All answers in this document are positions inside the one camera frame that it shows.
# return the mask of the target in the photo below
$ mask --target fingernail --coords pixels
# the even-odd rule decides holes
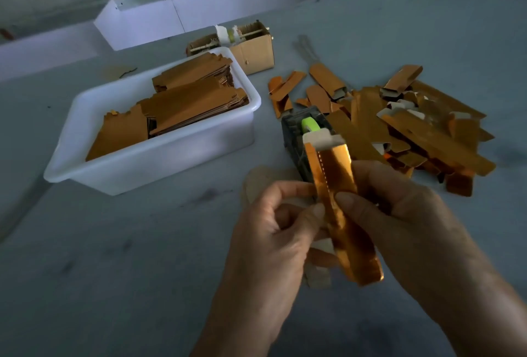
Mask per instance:
[[[316,205],[314,205],[312,212],[315,217],[322,220],[324,219],[326,209],[324,208],[324,205],[322,203],[317,203]]]
[[[337,201],[337,203],[342,206],[346,206],[346,207],[352,207],[353,205],[353,202],[354,202],[354,199],[353,199],[353,194],[349,193],[349,192],[339,192],[335,195],[335,200]]]

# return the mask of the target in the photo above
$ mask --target table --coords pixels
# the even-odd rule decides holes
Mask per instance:
[[[276,66],[250,78],[262,97],[255,143],[123,195],[72,181],[45,192],[0,245],[0,350],[5,356],[187,355],[221,275],[239,191],[260,164],[291,167],[267,81],[308,70],[291,44],[310,37],[354,88],[383,84],[403,64],[488,117],[480,153],[497,170],[472,198],[426,175],[518,292],[527,297],[527,0],[320,0],[254,17],[271,28]],[[251,19],[238,20],[250,22]],[[4,148],[0,212],[23,201],[56,146],[69,104],[114,66],[175,61],[207,30],[0,84]],[[302,97],[311,79],[293,91]],[[271,355],[453,355],[439,328],[394,280],[359,289],[333,271],[327,290],[302,287]]]

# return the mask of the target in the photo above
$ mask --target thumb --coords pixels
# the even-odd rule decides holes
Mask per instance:
[[[374,237],[376,233],[384,230],[383,224],[387,221],[388,216],[364,197],[354,193],[339,192],[335,195],[335,201],[344,214],[370,236]]]
[[[302,211],[290,228],[294,237],[299,238],[302,243],[309,246],[320,228],[326,225],[324,222],[325,211],[322,203],[317,203]]]

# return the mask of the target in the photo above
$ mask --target left hand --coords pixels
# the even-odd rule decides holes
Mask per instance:
[[[315,194],[315,186],[307,182],[274,182],[241,214],[193,356],[267,355],[293,307],[308,254],[321,258],[320,265],[336,262],[329,253],[309,252],[313,240],[327,237],[321,231],[324,206],[282,204]]]

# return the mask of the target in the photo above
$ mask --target cardboard box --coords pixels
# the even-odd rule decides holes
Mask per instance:
[[[253,74],[255,72],[267,70],[274,67],[273,54],[273,37],[269,30],[260,21],[238,27],[241,35],[250,32],[261,30],[260,33],[246,37],[246,41],[238,45],[231,46],[229,49],[240,64],[245,74]],[[207,49],[212,49],[218,45],[213,45],[205,49],[191,52],[197,47],[204,47],[212,41],[217,40],[217,34],[206,35],[203,38],[190,42],[187,46],[187,56],[198,54]]]

